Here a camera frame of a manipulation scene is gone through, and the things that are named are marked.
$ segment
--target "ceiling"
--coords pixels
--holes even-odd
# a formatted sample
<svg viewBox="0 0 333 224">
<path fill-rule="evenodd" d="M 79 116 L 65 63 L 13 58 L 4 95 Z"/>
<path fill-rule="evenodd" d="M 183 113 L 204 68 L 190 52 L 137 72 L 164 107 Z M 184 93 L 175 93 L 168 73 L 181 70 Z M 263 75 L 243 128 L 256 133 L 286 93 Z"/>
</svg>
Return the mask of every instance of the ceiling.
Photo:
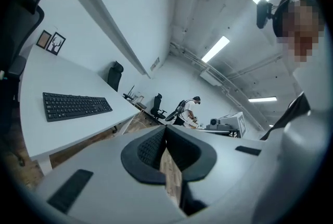
<svg viewBox="0 0 333 224">
<path fill-rule="evenodd" d="M 270 0 L 278 4 L 280 0 Z M 255 106 L 274 124 L 301 92 L 269 22 L 256 26 L 252 0 L 176 0 L 172 43 L 202 58 L 222 37 L 230 42 L 208 64 L 248 98 L 276 96 Z"/>
</svg>

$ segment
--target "picture frame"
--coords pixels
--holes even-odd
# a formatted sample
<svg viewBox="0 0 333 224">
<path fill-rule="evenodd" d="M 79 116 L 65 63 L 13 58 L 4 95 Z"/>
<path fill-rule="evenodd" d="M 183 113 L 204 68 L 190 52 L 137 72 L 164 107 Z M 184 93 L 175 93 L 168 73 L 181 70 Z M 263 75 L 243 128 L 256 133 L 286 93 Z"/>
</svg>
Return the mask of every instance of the picture frame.
<svg viewBox="0 0 333 224">
<path fill-rule="evenodd" d="M 54 55 L 58 55 L 65 40 L 66 40 L 66 38 L 64 36 L 62 36 L 61 34 L 56 32 L 53 35 L 52 39 L 49 41 L 46 50 L 51 52 Z"/>
<path fill-rule="evenodd" d="M 36 45 L 38 45 L 39 47 L 45 49 L 45 47 L 47 46 L 48 41 L 51 38 L 51 33 L 48 33 L 46 30 L 43 30 L 41 36 L 39 37 Z"/>
</svg>

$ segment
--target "black keyboard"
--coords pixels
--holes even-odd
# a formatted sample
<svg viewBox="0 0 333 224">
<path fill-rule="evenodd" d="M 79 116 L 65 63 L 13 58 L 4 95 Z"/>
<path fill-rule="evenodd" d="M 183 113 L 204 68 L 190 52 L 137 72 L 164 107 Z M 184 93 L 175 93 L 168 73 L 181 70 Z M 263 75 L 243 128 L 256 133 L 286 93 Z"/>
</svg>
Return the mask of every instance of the black keyboard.
<svg viewBox="0 0 333 224">
<path fill-rule="evenodd" d="M 111 112 L 104 97 L 43 93 L 47 122 L 81 118 Z"/>
</svg>

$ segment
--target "wooden floor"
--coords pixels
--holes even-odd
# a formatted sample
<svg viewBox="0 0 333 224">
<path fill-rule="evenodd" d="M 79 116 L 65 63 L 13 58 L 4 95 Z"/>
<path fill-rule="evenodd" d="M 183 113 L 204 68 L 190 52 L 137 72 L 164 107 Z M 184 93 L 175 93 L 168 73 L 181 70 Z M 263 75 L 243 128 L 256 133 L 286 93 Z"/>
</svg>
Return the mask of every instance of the wooden floor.
<svg viewBox="0 0 333 224">
<path fill-rule="evenodd" d="M 149 117 L 146 119 L 145 114 L 141 114 L 139 117 L 134 118 L 134 120 L 127 128 L 127 131 L 122 136 L 126 136 L 126 133 L 135 132 L 146 127 L 149 128 L 157 125 L 158 123 L 152 121 L 152 119 Z M 55 168 L 87 146 L 101 140 L 110 139 L 115 135 L 117 134 L 113 134 L 112 128 L 84 142 L 76 144 L 58 153 L 54 153 L 50 155 L 51 165 L 53 168 Z M 4 161 L 7 164 L 9 171 L 13 173 L 15 179 L 17 179 L 18 182 L 33 190 L 43 178 L 43 174 L 39 168 L 38 163 L 29 159 L 21 131 L 20 113 L 18 108 L 14 109 L 13 111 L 11 129 L 10 132 L 5 136 L 5 140 L 9 142 L 9 145 L 11 145 L 25 161 L 25 166 L 20 167 L 17 158 L 8 150 L 8 148 L 2 146 L 1 153 L 3 154 Z M 179 204 L 182 175 L 177 165 L 172 160 L 168 150 L 165 150 L 162 156 L 160 171 L 166 176 L 165 188 L 167 193 L 176 204 Z"/>
</svg>

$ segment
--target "white desk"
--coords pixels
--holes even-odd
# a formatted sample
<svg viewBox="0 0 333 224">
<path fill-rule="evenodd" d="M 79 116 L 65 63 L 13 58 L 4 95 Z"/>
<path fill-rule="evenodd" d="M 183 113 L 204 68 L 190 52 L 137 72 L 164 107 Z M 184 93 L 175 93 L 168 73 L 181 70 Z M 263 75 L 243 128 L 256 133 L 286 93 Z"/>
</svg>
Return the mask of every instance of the white desk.
<svg viewBox="0 0 333 224">
<path fill-rule="evenodd" d="M 43 92 L 105 97 L 112 112 L 76 119 L 47 122 Z M 24 69 L 20 115 L 28 154 L 43 174 L 52 170 L 49 155 L 73 146 L 139 113 L 98 74 L 34 45 Z"/>
</svg>

